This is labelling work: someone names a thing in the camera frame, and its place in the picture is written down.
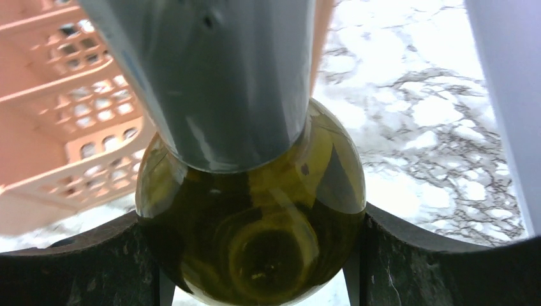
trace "yellow-green liquid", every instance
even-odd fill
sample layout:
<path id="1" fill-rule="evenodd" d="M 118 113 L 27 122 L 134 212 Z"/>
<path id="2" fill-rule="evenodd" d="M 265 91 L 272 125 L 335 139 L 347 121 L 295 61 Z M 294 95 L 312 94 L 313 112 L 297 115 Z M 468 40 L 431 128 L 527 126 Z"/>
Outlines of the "yellow-green liquid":
<path id="1" fill-rule="evenodd" d="M 181 289 L 208 305 L 290 305 L 340 271 L 364 220 L 354 144 L 310 101 L 303 134 L 278 159 L 235 174 L 182 164 L 155 137 L 137 186 L 149 248 Z"/>

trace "orange plastic crate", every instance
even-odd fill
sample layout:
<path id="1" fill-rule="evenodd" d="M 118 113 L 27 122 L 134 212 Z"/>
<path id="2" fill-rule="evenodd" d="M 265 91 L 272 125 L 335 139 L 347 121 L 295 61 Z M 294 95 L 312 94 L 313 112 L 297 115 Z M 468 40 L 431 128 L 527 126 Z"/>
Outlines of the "orange plastic crate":
<path id="1" fill-rule="evenodd" d="M 5 0 L 0 11 L 0 24 L 76 6 L 75 0 Z"/>
<path id="2" fill-rule="evenodd" d="M 155 133 L 84 12 L 40 12 L 0 25 L 0 235 L 133 192 Z"/>

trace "curved black support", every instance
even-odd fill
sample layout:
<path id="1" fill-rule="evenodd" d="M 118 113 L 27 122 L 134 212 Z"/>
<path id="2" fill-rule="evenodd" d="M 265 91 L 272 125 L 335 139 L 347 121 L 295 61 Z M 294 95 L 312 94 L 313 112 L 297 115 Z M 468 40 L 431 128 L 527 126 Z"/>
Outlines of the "curved black support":
<path id="1" fill-rule="evenodd" d="M 174 288 L 151 259 L 134 212 L 48 249 L 0 254 L 2 306 L 170 306 Z"/>
<path id="2" fill-rule="evenodd" d="M 352 306 L 541 305 L 541 238 L 492 249 L 372 205 L 344 271 Z M 134 212 L 48 249 L 0 254 L 2 306 L 170 306 L 174 288 Z"/>
<path id="3" fill-rule="evenodd" d="M 352 306 L 541 305 L 541 237 L 488 248 L 436 235 L 373 205 L 368 215 L 345 266 Z"/>

